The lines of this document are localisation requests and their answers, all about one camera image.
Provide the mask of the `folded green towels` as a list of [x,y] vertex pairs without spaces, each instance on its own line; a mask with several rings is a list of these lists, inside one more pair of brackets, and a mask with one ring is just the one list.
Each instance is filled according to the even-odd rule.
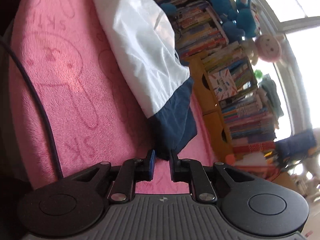
[[275,113],[275,117],[278,120],[284,115],[281,108],[281,102],[277,93],[276,83],[270,78],[270,76],[264,75],[259,86],[266,92],[266,96],[270,102],[270,105]]

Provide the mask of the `blue whale plush toy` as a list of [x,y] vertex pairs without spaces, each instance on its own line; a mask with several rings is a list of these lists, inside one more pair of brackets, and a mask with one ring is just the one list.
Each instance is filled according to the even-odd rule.
[[229,43],[240,42],[245,35],[244,30],[236,26],[238,12],[234,0],[209,0],[213,10],[218,15],[221,27],[225,32]]

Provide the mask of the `row of upright books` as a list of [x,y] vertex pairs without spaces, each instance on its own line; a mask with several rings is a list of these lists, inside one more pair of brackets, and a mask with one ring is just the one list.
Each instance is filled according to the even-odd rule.
[[219,104],[231,135],[233,154],[274,150],[278,120],[241,46],[243,40],[255,40],[262,33],[229,43],[209,0],[154,1],[177,7],[176,15],[168,18],[175,32],[175,49],[182,60],[199,56],[208,75],[229,69],[238,94]]

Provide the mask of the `blue round ball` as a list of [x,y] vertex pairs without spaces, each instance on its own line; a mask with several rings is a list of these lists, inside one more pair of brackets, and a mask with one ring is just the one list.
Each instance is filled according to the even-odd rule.
[[162,3],[159,5],[167,16],[175,16],[177,7],[171,3]]

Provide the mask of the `white colourful stationery box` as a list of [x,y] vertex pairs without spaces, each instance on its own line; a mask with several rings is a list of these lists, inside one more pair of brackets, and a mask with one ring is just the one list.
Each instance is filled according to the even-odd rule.
[[231,98],[238,94],[238,89],[228,68],[210,73],[208,77],[218,101]]

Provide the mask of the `pink hooded rabbit plush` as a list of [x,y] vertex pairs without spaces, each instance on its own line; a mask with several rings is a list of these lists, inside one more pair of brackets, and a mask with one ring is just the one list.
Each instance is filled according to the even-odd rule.
[[251,65],[255,66],[259,60],[265,62],[277,62],[281,58],[281,44],[285,41],[285,35],[272,36],[263,34],[255,40],[247,39],[241,42]]

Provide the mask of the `wooden desktop drawer shelf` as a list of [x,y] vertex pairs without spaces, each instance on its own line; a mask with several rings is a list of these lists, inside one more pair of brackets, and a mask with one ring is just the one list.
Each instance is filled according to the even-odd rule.
[[202,118],[208,130],[212,149],[219,161],[233,154],[232,139],[224,122],[220,104],[210,83],[208,74],[199,56],[186,59],[189,63],[194,92],[202,110]]

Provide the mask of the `white navy zip jacket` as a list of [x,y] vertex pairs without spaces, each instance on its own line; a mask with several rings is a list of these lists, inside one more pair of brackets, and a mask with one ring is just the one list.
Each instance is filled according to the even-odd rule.
[[197,133],[193,79],[175,51],[175,34],[154,0],[93,0],[119,69],[147,117],[157,157],[169,160]]

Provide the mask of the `dark blue poster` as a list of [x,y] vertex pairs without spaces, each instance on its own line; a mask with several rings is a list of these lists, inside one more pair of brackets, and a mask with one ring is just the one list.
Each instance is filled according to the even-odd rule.
[[275,150],[283,159],[296,154],[307,153],[308,150],[316,146],[317,140],[311,129],[275,142]]

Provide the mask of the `blue doraemon plush toy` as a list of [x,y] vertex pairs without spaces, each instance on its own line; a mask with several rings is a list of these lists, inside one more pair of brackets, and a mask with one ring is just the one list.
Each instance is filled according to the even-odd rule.
[[260,8],[252,0],[236,0],[238,15],[236,26],[245,32],[246,38],[254,38],[260,34]]

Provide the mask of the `pink house shaped box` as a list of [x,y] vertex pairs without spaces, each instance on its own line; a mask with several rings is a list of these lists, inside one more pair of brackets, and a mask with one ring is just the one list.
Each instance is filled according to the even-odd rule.
[[225,157],[225,163],[268,181],[273,181],[280,175],[280,169],[268,164],[261,152],[245,155],[229,154]]

